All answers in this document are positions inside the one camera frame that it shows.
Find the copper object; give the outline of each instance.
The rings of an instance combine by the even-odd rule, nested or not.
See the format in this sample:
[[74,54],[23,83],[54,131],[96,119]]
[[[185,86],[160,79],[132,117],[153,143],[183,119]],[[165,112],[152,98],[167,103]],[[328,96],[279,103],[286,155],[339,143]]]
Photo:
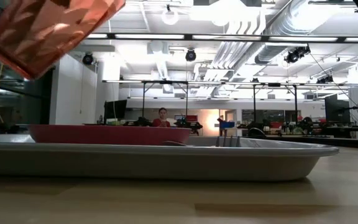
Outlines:
[[40,78],[115,15],[125,0],[12,0],[0,15],[0,61]]

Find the pink bowl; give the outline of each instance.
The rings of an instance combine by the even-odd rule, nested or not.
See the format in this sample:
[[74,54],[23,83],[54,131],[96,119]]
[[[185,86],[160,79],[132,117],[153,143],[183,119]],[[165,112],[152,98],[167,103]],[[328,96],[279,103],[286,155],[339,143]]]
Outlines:
[[118,144],[160,146],[164,141],[186,144],[190,129],[130,126],[42,125],[29,126],[39,143]]

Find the woman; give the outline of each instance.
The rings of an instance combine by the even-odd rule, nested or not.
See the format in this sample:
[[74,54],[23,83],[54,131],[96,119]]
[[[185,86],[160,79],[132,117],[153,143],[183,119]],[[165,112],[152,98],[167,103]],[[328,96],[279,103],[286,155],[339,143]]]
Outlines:
[[158,110],[158,115],[160,118],[153,120],[153,127],[169,128],[171,124],[167,121],[167,109],[160,108]]

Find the silver tray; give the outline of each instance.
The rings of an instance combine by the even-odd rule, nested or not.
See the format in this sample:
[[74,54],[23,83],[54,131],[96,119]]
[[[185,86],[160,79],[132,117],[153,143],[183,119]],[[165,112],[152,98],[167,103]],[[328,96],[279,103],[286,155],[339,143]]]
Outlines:
[[208,137],[190,137],[188,144],[193,146],[40,144],[28,135],[0,135],[0,175],[283,181],[306,177],[320,157],[339,152],[246,138],[240,147],[211,147],[216,138]]

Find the wooden table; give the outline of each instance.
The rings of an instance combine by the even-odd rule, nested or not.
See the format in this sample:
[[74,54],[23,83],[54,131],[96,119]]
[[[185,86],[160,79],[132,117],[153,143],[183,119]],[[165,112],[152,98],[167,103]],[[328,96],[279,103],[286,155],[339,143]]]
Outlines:
[[296,182],[0,177],[0,223],[358,224],[358,149]]

